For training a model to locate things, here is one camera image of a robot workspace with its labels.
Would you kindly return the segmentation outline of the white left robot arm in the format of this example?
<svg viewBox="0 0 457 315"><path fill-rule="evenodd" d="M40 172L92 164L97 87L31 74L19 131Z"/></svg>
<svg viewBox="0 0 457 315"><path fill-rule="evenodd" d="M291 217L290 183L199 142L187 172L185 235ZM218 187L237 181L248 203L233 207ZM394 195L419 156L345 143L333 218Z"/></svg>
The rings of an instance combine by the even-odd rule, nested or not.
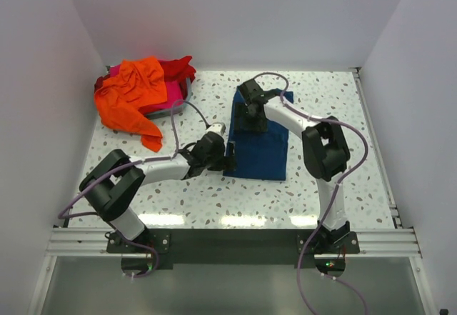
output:
<svg viewBox="0 0 457 315"><path fill-rule="evenodd" d="M121 237L148 245L151 235L144 222L130 207L143 185L168 180L186 180L208 171L233 171L236 167L235 143L224 141L213 131L195 144L179 149L174 157L137 159L124 151L110 152L79 185L96 214L117 230Z"/></svg>

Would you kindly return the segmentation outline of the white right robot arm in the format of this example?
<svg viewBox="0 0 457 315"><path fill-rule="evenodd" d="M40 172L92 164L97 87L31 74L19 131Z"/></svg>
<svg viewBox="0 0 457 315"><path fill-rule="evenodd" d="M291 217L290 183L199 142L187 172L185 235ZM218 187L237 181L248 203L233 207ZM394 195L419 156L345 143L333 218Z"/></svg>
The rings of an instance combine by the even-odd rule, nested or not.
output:
<svg viewBox="0 0 457 315"><path fill-rule="evenodd" d="M270 179L285 172L288 137L301 140L303 163L316 180L320 202L318 230L338 241L350 231L342 177L351 158L336 117L318 118L299 111L279 89L264 90L253 79L238 86L229 138L237 149L238 172L248 179Z"/></svg>

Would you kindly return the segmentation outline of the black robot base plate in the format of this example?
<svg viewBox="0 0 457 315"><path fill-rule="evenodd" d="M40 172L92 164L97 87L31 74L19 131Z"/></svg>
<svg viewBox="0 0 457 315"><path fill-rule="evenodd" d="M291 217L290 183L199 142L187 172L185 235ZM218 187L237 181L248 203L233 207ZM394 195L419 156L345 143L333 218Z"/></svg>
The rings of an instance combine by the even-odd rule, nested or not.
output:
<svg viewBox="0 0 457 315"><path fill-rule="evenodd" d="M124 271L172 269L176 264L293 265L305 251L302 268L313 268L319 255L361 252L353 231L337 241L311 229L149 229L132 244L114 232L105 233L106 252L121 255Z"/></svg>

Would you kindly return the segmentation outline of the blue t-shirt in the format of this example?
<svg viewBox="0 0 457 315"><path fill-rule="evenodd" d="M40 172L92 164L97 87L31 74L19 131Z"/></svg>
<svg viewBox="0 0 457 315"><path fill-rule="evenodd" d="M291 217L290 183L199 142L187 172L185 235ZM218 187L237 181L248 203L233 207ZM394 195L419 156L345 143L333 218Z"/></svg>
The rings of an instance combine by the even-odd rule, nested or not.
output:
<svg viewBox="0 0 457 315"><path fill-rule="evenodd" d="M236 168L225 171L226 177L285 181L289 131L274 121L268 121L265 133L236 132L235 106L243 99L236 92L231 107L228 140L234 143Z"/></svg>

